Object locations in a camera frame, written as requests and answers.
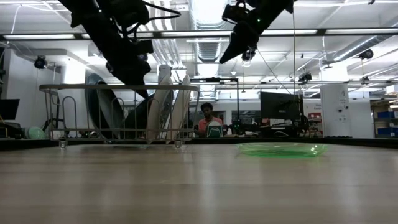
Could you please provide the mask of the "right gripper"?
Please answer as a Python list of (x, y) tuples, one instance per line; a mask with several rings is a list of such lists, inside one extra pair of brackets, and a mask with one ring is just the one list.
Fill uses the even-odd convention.
[(224, 64), (247, 51), (256, 51), (259, 36), (264, 30), (264, 23), (260, 19), (236, 20), (233, 33), (230, 35), (229, 45), (221, 56), (219, 63)]

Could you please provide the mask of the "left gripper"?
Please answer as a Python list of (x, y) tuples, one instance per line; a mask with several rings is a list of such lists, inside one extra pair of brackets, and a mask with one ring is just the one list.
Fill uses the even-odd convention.
[(136, 56), (134, 56), (130, 44), (126, 43), (117, 31), (105, 29), (103, 39), (102, 53), (108, 61), (106, 63), (108, 71), (125, 85), (145, 85), (144, 76), (151, 71), (151, 67), (148, 61), (140, 61), (137, 56), (153, 53), (152, 41), (135, 42)]

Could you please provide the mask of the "red patterned plate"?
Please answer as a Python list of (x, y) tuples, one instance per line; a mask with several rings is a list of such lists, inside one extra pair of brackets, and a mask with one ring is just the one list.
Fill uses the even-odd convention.
[(161, 65), (158, 69), (158, 89), (155, 90), (154, 97), (149, 101), (150, 108), (147, 117), (146, 139), (148, 143), (157, 141), (161, 135), (170, 114), (170, 109), (174, 99), (174, 92), (168, 88), (173, 85), (171, 79), (172, 68), (168, 65)]

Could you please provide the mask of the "dark green plate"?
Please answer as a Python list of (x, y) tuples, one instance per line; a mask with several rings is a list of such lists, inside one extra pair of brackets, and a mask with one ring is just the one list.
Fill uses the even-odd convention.
[(124, 111), (112, 89), (97, 91), (101, 134), (106, 139), (118, 139), (124, 127)]
[(135, 139), (143, 137), (144, 129), (147, 127), (147, 113), (150, 110), (152, 99), (155, 94), (150, 95), (147, 99), (140, 102), (129, 114), (125, 120), (126, 129), (134, 129), (134, 131), (126, 131), (126, 139)]

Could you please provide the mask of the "dark blue floral plate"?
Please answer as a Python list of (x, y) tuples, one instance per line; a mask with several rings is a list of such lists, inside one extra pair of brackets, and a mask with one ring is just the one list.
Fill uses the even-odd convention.
[(166, 136), (167, 144), (170, 143), (171, 140), (176, 140), (181, 129), (184, 127), (190, 102), (190, 95), (190, 90), (178, 90), (171, 114), (171, 120), (169, 122), (169, 129), (171, 129), (171, 131), (168, 132)]

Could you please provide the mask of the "black computer monitor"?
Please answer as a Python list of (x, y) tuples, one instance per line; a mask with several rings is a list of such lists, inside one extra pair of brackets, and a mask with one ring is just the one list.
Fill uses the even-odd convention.
[(298, 121), (300, 100), (296, 95), (261, 92), (261, 118)]

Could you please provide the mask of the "person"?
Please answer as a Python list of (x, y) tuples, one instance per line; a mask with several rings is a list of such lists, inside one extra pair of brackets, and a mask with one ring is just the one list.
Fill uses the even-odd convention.
[(24, 138), (25, 139), (47, 139), (47, 135), (44, 130), (40, 127), (31, 126), (24, 128)]
[(195, 134), (201, 138), (204, 138), (206, 136), (206, 127), (210, 122), (216, 121), (222, 126), (223, 121), (220, 118), (213, 116), (213, 105), (209, 102), (201, 105), (201, 111), (204, 115), (204, 118), (199, 120), (198, 128), (195, 130)]

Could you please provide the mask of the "long white light bar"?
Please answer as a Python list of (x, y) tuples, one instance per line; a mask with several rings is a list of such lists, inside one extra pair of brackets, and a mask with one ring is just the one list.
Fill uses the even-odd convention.
[[(138, 39), (191, 39), (191, 38), (225, 38), (230, 30), (167, 30), (138, 32)], [(344, 28), (344, 29), (269, 29), (261, 37), (305, 37), (305, 36), (362, 36), (362, 35), (398, 35), (397, 27), (385, 28)], [(70, 34), (0, 34), (0, 40), (89, 40), (90, 36), (83, 33)]]

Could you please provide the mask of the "green white bag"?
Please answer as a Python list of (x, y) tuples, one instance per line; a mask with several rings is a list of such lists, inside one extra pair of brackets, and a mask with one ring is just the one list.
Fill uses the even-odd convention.
[(207, 138), (220, 138), (223, 136), (223, 126), (217, 121), (211, 121), (206, 126)]

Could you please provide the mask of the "cluttered office desk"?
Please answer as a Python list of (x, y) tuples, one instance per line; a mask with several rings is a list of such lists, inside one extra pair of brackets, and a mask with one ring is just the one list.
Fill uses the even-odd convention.
[(257, 124), (233, 123), (228, 126), (232, 135), (250, 138), (299, 138), (315, 134), (309, 125), (260, 126)]

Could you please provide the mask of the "white cabinet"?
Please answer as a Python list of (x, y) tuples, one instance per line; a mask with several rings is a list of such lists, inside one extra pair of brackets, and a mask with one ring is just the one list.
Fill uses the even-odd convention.
[(347, 84), (321, 86), (323, 136), (351, 137), (349, 94)]

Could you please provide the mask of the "dark flat screen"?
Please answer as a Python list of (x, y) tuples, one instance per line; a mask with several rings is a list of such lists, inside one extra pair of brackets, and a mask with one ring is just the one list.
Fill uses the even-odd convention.
[(0, 117), (3, 120), (15, 120), (20, 99), (0, 100)]

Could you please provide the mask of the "silver air duct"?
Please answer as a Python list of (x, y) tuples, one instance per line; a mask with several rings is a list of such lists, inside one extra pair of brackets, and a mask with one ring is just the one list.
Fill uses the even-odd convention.
[[(228, 4), (231, 4), (231, 0), (188, 0), (192, 29), (224, 29), (226, 23), (222, 15)], [(221, 42), (196, 43), (195, 51), (201, 62), (215, 62), (221, 52)]]

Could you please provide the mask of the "black stand frame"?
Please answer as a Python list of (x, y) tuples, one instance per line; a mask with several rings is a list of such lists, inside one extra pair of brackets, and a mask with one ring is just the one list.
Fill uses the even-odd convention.
[[(239, 79), (238, 78), (220, 78), (220, 77), (210, 77), (210, 78), (191, 78), (190, 79), (192, 85), (235, 85), (236, 86), (236, 110), (239, 112)], [(216, 98), (215, 99), (205, 99), (206, 102), (219, 102), (219, 93), (215, 93)], [(223, 125), (226, 125), (227, 128), (230, 128), (230, 126), (233, 123), (232, 120), (232, 112), (231, 112), (231, 117), (227, 118), (226, 121), (223, 122)]]

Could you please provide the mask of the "black aluminium rig frame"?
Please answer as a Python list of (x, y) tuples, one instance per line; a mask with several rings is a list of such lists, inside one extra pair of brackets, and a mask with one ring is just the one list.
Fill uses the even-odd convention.
[[(378, 147), (398, 149), (398, 138), (193, 138), (184, 144), (241, 144), (241, 143), (320, 143), (345, 146)], [(0, 139), (0, 151), (15, 151), (59, 147), (59, 141), (49, 139)]]

